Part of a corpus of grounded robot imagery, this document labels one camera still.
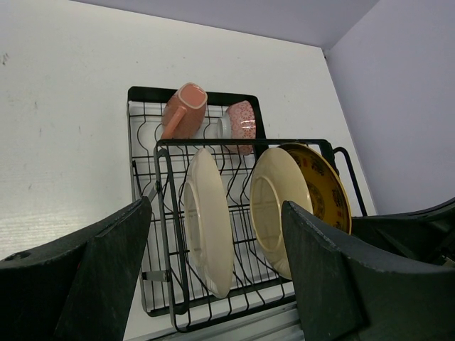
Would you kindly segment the cream plate green brushstroke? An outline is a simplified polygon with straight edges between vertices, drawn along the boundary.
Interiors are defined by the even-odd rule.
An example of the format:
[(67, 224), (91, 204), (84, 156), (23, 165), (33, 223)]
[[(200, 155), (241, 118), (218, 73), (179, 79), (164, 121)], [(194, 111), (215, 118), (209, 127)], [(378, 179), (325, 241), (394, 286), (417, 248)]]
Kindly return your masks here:
[(191, 261), (207, 289), (225, 298), (233, 278), (232, 227), (217, 163), (205, 148), (196, 152), (188, 167), (183, 205)]

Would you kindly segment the yellow patterned plate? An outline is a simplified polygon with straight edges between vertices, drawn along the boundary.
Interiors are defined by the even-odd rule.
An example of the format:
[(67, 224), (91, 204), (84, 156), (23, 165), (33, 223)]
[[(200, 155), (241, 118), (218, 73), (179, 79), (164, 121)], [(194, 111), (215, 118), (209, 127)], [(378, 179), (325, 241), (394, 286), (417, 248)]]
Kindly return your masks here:
[(295, 160), (309, 189), (313, 214), (323, 222), (351, 233), (352, 215), (348, 196), (339, 176), (326, 159), (304, 144), (280, 146)]

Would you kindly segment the pink floral mug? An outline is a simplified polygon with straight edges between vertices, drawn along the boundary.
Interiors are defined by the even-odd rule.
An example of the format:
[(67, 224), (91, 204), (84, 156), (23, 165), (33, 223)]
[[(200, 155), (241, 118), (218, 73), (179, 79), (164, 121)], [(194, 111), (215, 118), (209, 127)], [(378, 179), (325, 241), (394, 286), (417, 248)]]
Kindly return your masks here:
[(166, 103), (161, 123), (161, 139), (190, 139), (201, 127), (207, 109), (208, 94), (188, 82)]

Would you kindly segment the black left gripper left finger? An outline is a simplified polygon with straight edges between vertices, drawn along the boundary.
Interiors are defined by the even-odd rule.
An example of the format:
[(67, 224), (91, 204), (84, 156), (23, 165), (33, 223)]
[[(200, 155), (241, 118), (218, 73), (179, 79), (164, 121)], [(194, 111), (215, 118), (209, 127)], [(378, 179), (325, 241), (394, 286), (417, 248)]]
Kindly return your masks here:
[(2, 340), (123, 340), (151, 220), (143, 197), (1, 260)]

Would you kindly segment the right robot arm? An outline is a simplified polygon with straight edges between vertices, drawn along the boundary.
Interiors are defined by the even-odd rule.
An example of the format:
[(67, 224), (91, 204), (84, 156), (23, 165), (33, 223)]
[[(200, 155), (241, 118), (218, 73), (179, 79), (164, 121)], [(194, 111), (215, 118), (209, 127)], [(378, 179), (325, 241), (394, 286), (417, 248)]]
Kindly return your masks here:
[(393, 254), (454, 267), (454, 199), (425, 210), (354, 217), (352, 234)]

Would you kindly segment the cream plate small motifs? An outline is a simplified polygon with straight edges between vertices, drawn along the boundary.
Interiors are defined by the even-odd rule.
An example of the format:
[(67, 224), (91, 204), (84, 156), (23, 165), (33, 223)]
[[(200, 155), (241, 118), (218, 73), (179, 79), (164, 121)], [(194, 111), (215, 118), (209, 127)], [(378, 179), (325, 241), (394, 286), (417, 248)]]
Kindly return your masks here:
[(259, 157), (252, 172), (250, 214), (266, 260), (281, 277), (290, 280), (282, 225), (285, 201), (313, 212), (309, 189), (296, 161), (280, 147), (269, 148)]

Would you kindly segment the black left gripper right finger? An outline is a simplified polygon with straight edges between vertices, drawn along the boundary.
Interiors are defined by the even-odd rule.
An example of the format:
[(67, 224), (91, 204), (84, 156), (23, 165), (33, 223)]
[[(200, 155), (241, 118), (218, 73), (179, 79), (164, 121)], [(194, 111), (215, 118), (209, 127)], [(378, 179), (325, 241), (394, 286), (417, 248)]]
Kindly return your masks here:
[(306, 340), (453, 340), (454, 270), (392, 254), (282, 206)]

